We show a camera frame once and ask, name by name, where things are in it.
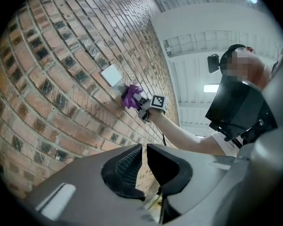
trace ceiling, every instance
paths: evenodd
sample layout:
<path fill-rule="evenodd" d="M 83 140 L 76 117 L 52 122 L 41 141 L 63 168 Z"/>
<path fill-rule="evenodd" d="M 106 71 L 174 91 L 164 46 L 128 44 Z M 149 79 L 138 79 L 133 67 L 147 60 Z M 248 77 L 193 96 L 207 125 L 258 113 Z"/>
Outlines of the ceiling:
<path fill-rule="evenodd" d="M 250 4 L 247 0 L 157 0 L 163 11 L 176 9 L 180 12 L 181 7 L 199 3 L 231 3 L 245 8 L 254 9 L 256 11 L 269 14 L 263 4 Z M 207 136 L 213 130 L 208 126 L 210 121 L 205 118 L 205 115 L 212 103 L 215 93 L 203 92 L 203 87 L 206 84 L 220 83 L 221 73 L 217 72 L 210 74 L 208 72 L 207 57 L 214 53 L 220 57 L 233 44 L 246 44 L 255 49 L 256 54 L 267 66 L 272 66 L 278 58 L 279 51 L 283 46 L 283 40 L 275 39 L 275 36 L 265 36 L 265 33 L 260 33 L 260 28 L 257 32 L 243 31 L 243 25 L 237 30 L 234 28 L 222 26 L 215 27 L 211 24 L 210 29 L 201 30 L 198 27 L 194 28 L 193 23 L 190 28 L 184 31 L 182 29 L 171 28 L 170 32 L 165 32 L 161 35 L 166 21 L 160 27 L 153 25 L 160 44 L 164 50 L 166 61 L 171 74 L 173 87 L 175 90 L 180 126 L 185 130 L 197 135 Z M 174 27 L 183 27 L 182 24 L 176 24 Z"/>

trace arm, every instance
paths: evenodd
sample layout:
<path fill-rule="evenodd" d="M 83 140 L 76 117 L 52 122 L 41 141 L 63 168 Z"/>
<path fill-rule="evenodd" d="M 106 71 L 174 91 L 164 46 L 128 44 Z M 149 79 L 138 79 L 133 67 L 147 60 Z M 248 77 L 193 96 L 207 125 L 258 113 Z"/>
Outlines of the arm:
<path fill-rule="evenodd" d="M 225 155 L 213 137 L 208 136 L 206 138 L 199 138 L 177 126 L 159 111 L 149 109 L 149 112 L 150 120 L 153 121 L 161 132 L 178 149 L 197 153 Z"/>

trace purple glove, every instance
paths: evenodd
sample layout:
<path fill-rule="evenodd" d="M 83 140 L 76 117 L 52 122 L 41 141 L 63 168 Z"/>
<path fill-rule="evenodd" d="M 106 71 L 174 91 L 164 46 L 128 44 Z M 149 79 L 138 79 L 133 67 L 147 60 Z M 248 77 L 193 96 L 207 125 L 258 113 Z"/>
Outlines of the purple glove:
<path fill-rule="evenodd" d="M 125 105 L 128 109 L 130 109 L 131 107 L 135 108 L 136 110 L 138 110 L 140 108 L 140 103 L 137 102 L 133 95 L 134 94 L 141 94 L 143 92 L 142 88 L 136 85 L 130 85 L 129 89 L 128 89 L 128 93 L 125 96 L 125 98 L 123 99 L 123 105 Z"/>

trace person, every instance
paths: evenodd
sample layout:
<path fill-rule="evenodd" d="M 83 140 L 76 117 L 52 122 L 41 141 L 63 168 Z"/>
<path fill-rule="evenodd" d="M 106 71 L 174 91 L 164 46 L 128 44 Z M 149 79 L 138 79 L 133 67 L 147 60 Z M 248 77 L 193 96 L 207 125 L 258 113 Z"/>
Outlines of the person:
<path fill-rule="evenodd" d="M 223 75 L 235 76 L 239 81 L 249 81 L 259 89 L 264 89 L 271 78 L 272 71 L 281 63 L 283 50 L 273 68 L 265 66 L 255 55 L 254 50 L 241 44 L 235 44 L 223 54 L 220 60 L 220 70 Z M 236 156 L 239 148 L 231 141 L 225 142 L 225 136 L 214 132 L 205 138 L 180 128 L 164 114 L 149 109 L 149 120 L 152 121 L 168 140 L 178 149 L 213 155 Z"/>

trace white wall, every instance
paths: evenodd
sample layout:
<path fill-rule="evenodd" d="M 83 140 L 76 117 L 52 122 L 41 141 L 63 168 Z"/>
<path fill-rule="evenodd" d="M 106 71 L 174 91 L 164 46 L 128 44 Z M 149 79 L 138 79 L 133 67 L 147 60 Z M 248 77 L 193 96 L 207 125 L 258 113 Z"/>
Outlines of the white wall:
<path fill-rule="evenodd" d="M 240 31 L 283 42 L 283 32 L 272 16 L 240 5 L 192 4 L 151 18 L 160 40 L 203 31 Z"/>

